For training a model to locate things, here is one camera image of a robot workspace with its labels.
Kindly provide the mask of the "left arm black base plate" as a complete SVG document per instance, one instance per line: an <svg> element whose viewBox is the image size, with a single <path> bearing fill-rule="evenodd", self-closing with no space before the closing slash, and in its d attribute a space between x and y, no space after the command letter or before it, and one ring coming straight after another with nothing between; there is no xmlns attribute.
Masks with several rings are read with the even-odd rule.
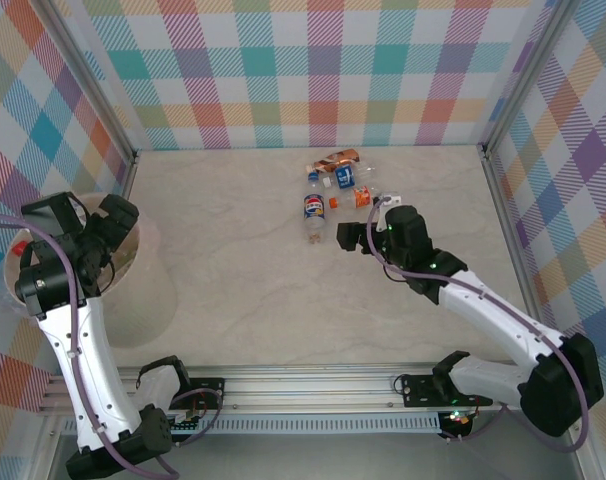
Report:
<svg viewBox="0 0 606 480"><path fill-rule="evenodd" d="M189 391L195 389L211 389L224 397L225 379L222 377L191 377ZM190 395L181 401L181 408L192 411L210 411L218 408L215 396L211 393L202 392Z"/></svg>

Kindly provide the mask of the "blue label plastic bottle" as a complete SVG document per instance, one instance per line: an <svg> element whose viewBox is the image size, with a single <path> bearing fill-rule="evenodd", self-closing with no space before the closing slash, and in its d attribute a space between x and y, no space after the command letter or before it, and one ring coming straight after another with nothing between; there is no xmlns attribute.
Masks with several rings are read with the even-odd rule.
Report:
<svg viewBox="0 0 606 480"><path fill-rule="evenodd" d="M377 169L368 164L349 163L338 166L334 171L321 179L321 185L326 189L349 189L366 184L377 174Z"/></svg>

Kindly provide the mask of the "copper label plastic bottle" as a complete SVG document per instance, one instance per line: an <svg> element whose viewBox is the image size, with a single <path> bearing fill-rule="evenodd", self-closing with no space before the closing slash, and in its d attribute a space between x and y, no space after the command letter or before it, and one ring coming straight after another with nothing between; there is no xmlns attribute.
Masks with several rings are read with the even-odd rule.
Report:
<svg viewBox="0 0 606 480"><path fill-rule="evenodd" d="M306 167L306 171L318 174L332 173L341 166L358 163L359 161L360 155L355 149L346 149L309 164Z"/></svg>

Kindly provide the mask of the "pepsi label plastic bottle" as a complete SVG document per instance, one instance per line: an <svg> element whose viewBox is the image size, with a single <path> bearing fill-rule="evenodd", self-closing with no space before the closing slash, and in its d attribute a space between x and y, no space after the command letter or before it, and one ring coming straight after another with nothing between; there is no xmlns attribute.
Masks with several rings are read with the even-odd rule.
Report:
<svg viewBox="0 0 606 480"><path fill-rule="evenodd" d="M315 171L307 176L303 198L303 225L310 244L320 243L326 227L324 187Z"/></svg>

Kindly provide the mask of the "aluminium mounting rail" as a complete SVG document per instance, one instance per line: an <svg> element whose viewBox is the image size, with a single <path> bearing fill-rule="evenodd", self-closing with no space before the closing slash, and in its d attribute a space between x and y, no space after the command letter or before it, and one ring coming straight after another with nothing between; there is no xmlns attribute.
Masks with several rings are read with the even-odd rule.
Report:
<svg viewBox="0 0 606 480"><path fill-rule="evenodd" d="M192 366L191 377L224 380L224 414L406 412L401 374L423 375L430 363Z"/></svg>

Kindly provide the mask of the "grey metal base panel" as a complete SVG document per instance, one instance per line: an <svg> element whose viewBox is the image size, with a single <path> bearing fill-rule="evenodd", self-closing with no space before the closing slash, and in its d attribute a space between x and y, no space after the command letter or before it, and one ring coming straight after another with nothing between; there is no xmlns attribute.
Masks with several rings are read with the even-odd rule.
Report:
<svg viewBox="0 0 606 480"><path fill-rule="evenodd" d="M513 422L469 442L436 435L213 435L165 457L180 480L584 480L575 456Z"/></svg>

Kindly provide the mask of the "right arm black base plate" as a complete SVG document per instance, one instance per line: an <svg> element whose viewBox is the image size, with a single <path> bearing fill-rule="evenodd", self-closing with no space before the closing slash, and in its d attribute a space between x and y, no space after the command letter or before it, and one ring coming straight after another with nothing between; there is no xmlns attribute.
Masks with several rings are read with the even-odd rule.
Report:
<svg viewBox="0 0 606 480"><path fill-rule="evenodd" d="M392 388L403 398L406 408L418 407L489 407L493 401L483 396L464 395L454 388L439 389L433 375L401 374Z"/></svg>

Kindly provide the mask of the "aluminium frame post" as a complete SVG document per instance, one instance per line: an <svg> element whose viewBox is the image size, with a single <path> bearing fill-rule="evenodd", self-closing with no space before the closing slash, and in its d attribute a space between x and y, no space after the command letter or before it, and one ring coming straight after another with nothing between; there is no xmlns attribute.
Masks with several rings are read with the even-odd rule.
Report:
<svg viewBox="0 0 606 480"><path fill-rule="evenodd" d="M103 121L107 132L115 141L117 148L125 156L128 163L134 165L136 163L136 149L127 137L125 129L100 87L83 51L70 33L63 16L56 8L54 0L30 0L30 2L52 36L80 88L87 95L99 118Z"/></svg>
<svg viewBox="0 0 606 480"><path fill-rule="evenodd" d="M514 123L518 110L524 103L534 83L539 78L559 37L572 19L581 0L558 0L551 10L549 19L542 27L542 33L525 59L523 69L517 77L511 94L489 130L486 140L480 144L482 158L491 162L509 128Z"/></svg>

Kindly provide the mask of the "orange label orange cap bottle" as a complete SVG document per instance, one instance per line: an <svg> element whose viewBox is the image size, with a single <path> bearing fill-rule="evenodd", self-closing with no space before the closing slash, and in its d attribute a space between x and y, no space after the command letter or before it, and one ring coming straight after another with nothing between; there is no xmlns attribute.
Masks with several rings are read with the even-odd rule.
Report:
<svg viewBox="0 0 606 480"><path fill-rule="evenodd" d="M362 185L340 190L328 202L331 209L361 210L373 205L381 193L378 187Z"/></svg>

